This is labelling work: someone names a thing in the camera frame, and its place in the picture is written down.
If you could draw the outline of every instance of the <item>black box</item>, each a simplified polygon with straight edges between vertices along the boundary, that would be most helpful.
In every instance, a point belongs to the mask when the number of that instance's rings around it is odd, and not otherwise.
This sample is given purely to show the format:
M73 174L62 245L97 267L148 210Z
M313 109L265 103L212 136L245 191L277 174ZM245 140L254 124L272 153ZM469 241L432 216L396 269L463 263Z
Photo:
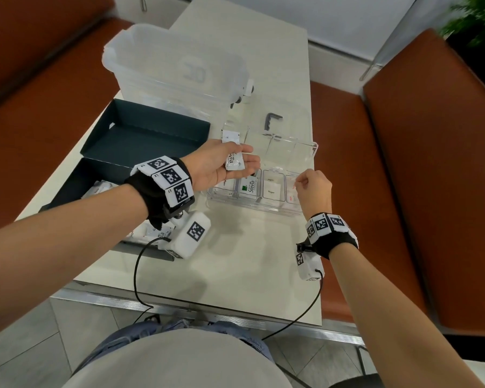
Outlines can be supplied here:
M208 139L210 123L138 103L114 99L104 110L81 149L83 158L46 210L79 200L96 181L121 184L138 163L163 155L183 157ZM113 250L138 254L141 244L121 241ZM144 255L174 258L155 245Z

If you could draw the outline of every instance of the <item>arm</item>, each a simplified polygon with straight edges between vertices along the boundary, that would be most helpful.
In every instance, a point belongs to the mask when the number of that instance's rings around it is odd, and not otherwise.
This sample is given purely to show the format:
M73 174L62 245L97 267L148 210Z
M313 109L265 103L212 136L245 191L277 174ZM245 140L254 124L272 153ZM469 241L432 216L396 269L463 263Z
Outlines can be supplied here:
M331 213L332 184L309 169L297 179L304 216ZM329 254L352 316L387 387L481 388L427 316L351 244Z
M243 154L246 169L228 172L226 156L252 147L209 140L182 158L195 191L260 167ZM0 331L51 296L121 241L148 215L141 195L121 185L0 229Z

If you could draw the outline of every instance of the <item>white table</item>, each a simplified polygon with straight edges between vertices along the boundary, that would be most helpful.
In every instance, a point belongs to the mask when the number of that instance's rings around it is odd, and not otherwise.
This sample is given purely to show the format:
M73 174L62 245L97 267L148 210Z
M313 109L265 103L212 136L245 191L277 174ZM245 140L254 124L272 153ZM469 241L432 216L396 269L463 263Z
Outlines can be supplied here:
M194 0L171 28L239 53L260 93L310 110L307 32L222 0ZM52 200L81 158L91 128L34 196L21 217ZM212 125L211 136L219 136ZM295 131L311 139L312 128ZM142 258L138 289L186 302L293 320L315 298L318 282L298 277L294 243L305 239L304 219L207 202L198 196L194 209L212 221L212 229L194 256L168 262ZM109 251L76 280L133 290L136 256ZM302 322L321 325L320 301Z

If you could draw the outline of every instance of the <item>jeans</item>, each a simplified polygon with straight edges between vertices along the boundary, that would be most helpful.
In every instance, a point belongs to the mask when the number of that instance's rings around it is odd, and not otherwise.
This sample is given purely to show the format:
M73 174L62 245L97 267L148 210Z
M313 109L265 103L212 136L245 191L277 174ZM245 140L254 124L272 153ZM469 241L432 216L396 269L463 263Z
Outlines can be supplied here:
M97 347L95 347L95 350L92 351L90 355L79 364L79 366L72 375L76 374L82 368L84 368L89 363L95 361L96 359L99 359L102 356L109 354L110 352L120 349L125 345L129 345L129 343L134 342L135 340L162 332L181 330L186 328L231 335L239 340L242 340L247 345L252 346L256 351L260 352L263 356L265 356L273 363L275 362L273 361L273 357L269 352L268 346L266 346L266 344L261 339L253 337L246 329L228 321L218 321L212 325L207 325L204 327L189 327L188 320L175 321L165 326L162 326L156 321L148 320L129 325L118 330L117 332L113 332Z

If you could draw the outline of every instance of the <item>clear plastic organizer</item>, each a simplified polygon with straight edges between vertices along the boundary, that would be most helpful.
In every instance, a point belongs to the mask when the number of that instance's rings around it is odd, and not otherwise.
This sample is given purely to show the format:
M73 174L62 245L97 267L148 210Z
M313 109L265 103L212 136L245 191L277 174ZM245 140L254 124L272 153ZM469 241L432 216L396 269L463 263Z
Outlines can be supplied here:
M240 142L253 146L253 153L261 157L261 169L252 176L226 180L208 189L208 199L260 211L301 215L295 180L312 166L318 144L251 130L241 133Z
M242 57L149 24L119 32L102 63L125 100L220 126L249 78Z

